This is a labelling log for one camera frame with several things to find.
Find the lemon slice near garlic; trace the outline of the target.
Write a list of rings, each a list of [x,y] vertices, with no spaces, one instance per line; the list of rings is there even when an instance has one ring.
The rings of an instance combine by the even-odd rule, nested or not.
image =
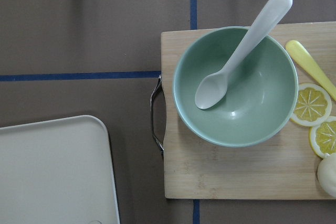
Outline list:
[[[335,153],[335,116],[313,126],[309,132],[310,146],[314,153],[324,159]]]

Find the yellow plastic knife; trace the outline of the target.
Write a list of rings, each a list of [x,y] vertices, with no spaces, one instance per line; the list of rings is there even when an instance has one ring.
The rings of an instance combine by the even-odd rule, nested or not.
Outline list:
[[[286,43],[285,49],[289,56],[335,100],[335,85],[323,72],[306,48],[299,41],[290,40]]]

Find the cream rabbit serving tray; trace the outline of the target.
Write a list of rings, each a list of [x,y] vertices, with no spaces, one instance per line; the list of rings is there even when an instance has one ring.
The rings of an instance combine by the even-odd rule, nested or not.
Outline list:
[[[1,223],[119,223],[115,188],[98,118],[1,128]]]

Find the white plastic spoon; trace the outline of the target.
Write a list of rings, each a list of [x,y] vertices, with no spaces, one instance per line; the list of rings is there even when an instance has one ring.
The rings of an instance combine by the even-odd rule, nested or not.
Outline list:
[[[195,93],[195,104],[199,109],[208,109],[225,96],[233,70],[282,20],[291,9],[292,2],[293,0],[268,0],[224,66],[200,82]]]

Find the lemon slice near bowl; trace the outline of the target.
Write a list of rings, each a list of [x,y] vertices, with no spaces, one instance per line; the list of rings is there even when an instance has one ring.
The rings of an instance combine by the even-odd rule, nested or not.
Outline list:
[[[324,122],[331,114],[332,101],[326,90],[313,83],[299,84],[297,102],[291,120],[312,127]]]

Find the green bowl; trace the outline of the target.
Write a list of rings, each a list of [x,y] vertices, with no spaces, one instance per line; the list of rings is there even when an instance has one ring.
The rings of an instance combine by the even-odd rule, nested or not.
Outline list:
[[[282,45],[267,36],[233,71],[226,95],[216,105],[206,110],[196,106],[201,80],[223,67],[246,32],[226,27],[202,36],[175,68],[173,99],[181,120],[197,136],[220,146],[251,146],[273,137],[297,101],[294,64]]]

